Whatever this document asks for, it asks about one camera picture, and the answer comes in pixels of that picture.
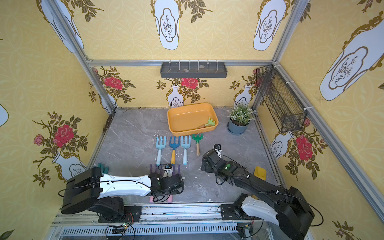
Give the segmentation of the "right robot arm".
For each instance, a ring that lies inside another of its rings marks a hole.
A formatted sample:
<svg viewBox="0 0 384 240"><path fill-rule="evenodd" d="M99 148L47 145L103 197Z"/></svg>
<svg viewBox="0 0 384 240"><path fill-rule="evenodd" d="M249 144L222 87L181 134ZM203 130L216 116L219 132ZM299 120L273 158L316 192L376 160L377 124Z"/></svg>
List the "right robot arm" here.
<svg viewBox="0 0 384 240"><path fill-rule="evenodd" d="M228 181L231 185L251 193L242 202L241 208L250 217L258 217L280 227L292 240L303 240L315 218L310 204L302 193L291 187L285 189L270 184L248 172L235 161L226 161L219 157L214 149L203 155L202 171L213 173L221 184Z"/></svg>

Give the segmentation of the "green rake wooden handle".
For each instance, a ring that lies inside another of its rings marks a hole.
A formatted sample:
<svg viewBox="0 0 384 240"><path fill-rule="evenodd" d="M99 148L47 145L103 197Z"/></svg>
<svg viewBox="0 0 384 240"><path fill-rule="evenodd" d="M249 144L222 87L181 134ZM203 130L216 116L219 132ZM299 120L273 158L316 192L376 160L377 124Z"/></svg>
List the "green rake wooden handle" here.
<svg viewBox="0 0 384 240"><path fill-rule="evenodd" d="M193 134L192 139L196 141L196 153L197 156L200 156L200 140L203 139L203 134Z"/></svg>

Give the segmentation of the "purple rake pink handle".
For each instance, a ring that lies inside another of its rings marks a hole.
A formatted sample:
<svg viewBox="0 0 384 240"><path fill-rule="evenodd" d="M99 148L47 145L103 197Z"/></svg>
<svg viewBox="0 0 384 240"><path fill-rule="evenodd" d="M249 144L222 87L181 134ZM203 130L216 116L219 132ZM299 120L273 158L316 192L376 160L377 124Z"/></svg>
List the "purple rake pink handle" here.
<svg viewBox="0 0 384 240"><path fill-rule="evenodd" d="M180 173L180 165L173 165L172 170L173 170L172 175L179 174ZM173 195L170 195L169 198L167 199L167 203L172 203L172 202L173 202Z"/></svg>
<svg viewBox="0 0 384 240"><path fill-rule="evenodd" d="M155 173L155 174L158 174L158 167L156 164L150 164L150 173ZM153 204L153 203L156 203L158 202L159 200L158 199L155 199L154 200L154 197L153 196L150 196L150 203Z"/></svg>

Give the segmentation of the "green rubber glove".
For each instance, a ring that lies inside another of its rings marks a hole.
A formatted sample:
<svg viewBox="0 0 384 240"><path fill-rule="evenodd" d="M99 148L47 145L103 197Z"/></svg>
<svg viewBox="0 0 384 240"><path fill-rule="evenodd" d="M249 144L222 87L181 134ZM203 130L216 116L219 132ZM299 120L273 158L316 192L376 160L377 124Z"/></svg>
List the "green rubber glove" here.
<svg viewBox="0 0 384 240"><path fill-rule="evenodd" d="M98 163L97 167L101 169L102 174L108 174L109 173L109 167L106 166L105 164Z"/></svg>

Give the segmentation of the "light green small rake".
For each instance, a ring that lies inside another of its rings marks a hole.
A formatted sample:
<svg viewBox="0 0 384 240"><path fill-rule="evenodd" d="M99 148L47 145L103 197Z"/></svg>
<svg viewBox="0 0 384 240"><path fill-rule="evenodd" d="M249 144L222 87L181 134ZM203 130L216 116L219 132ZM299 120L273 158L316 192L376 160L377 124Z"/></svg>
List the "light green small rake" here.
<svg viewBox="0 0 384 240"><path fill-rule="evenodd" d="M197 129L202 129L206 127L214 127L216 125L216 121L213 120L213 118L209 117L208 122L206 124L200 125L197 127Z"/></svg>

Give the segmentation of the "orange plastic storage tray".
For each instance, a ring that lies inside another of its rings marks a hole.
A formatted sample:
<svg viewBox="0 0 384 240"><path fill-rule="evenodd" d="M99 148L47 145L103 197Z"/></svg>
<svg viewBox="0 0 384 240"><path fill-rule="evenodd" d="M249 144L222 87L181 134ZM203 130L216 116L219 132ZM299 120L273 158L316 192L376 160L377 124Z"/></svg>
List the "orange plastic storage tray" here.
<svg viewBox="0 0 384 240"><path fill-rule="evenodd" d="M214 108L209 103L171 108L168 110L167 116L169 129L175 137L213 131L219 124ZM198 126L206 124L209 117L216 121L216 125L214 127L197 129Z"/></svg>

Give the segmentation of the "light blue hand rake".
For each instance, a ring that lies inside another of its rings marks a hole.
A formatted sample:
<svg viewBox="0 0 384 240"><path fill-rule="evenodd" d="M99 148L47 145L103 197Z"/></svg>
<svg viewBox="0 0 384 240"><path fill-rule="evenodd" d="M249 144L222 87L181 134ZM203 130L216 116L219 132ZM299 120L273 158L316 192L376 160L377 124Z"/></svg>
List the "light blue hand rake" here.
<svg viewBox="0 0 384 240"><path fill-rule="evenodd" d="M166 142L167 142L166 136L156 137L156 148L158 149L158 155L157 155L157 161L156 161L157 166L161 164L162 149L166 147Z"/></svg>

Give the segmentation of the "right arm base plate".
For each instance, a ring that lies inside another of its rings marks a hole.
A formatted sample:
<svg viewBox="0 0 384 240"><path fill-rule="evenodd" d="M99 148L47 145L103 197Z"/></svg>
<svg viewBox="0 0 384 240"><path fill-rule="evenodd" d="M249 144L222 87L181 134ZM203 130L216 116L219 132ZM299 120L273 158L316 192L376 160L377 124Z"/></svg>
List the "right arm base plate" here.
<svg viewBox="0 0 384 240"><path fill-rule="evenodd" d="M235 204L222 204L220 205L220 213L222 220L242 220L242 209Z"/></svg>

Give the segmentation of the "dark blue rake yellow handle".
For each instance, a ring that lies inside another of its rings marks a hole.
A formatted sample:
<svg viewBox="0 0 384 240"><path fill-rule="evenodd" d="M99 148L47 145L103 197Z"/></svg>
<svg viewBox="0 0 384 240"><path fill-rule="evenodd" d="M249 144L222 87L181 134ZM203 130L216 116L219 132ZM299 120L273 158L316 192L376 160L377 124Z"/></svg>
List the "dark blue rake yellow handle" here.
<svg viewBox="0 0 384 240"><path fill-rule="evenodd" d="M176 148L180 146L181 137L170 137L169 146L173 149L171 164L174 165L176 163Z"/></svg>

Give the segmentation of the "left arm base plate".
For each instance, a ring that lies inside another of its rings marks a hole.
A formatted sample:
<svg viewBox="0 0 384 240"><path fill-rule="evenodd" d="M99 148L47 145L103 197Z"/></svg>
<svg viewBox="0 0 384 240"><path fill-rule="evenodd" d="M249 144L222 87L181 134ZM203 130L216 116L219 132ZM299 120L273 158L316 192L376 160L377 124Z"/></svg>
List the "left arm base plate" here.
<svg viewBox="0 0 384 240"><path fill-rule="evenodd" d="M124 206L124 214L114 219L99 216L98 223L138 223L142 213L142 206Z"/></svg>

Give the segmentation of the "yellow trowel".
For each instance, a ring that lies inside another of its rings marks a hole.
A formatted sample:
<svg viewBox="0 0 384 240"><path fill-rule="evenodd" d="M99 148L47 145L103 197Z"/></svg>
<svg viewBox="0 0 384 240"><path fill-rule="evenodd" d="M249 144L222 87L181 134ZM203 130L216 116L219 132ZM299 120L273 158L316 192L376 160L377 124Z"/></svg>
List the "yellow trowel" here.
<svg viewBox="0 0 384 240"><path fill-rule="evenodd" d="M261 167L255 167L254 176L265 181L267 178L267 170Z"/></svg>

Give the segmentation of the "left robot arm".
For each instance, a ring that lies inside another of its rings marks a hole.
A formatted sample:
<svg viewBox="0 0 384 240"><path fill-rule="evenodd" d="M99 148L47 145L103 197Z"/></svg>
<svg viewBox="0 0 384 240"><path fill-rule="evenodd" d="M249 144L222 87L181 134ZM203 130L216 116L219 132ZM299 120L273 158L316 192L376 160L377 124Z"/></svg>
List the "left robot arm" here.
<svg viewBox="0 0 384 240"><path fill-rule="evenodd" d="M119 177L103 174L101 168L91 168L67 181L62 214L83 211L99 213L106 220L121 221L125 217L124 200L120 196L152 196L154 201L184 191L180 174L163 177L151 173L140 177Z"/></svg>

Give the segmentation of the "grey wall shelf tray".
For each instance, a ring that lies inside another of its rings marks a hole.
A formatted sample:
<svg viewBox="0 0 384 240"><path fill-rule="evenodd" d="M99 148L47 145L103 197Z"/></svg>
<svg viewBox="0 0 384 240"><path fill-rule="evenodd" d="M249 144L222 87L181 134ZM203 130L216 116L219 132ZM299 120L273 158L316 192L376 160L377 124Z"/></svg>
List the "grey wall shelf tray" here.
<svg viewBox="0 0 384 240"><path fill-rule="evenodd" d="M225 62L219 61L168 61L162 62L161 77L165 78L226 78Z"/></svg>

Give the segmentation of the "potted green plant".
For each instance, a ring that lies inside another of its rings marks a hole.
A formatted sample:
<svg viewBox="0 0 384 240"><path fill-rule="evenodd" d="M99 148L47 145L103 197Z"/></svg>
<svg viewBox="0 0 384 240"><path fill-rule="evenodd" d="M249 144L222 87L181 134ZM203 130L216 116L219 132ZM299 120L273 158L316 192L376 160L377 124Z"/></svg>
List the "potted green plant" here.
<svg viewBox="0 0 384 240"><path fill-rule="evenodd" d="M235 105L229 115L228 130L233 135L243 134L248 124L254 120L253 110L244 104Z"/></svg>

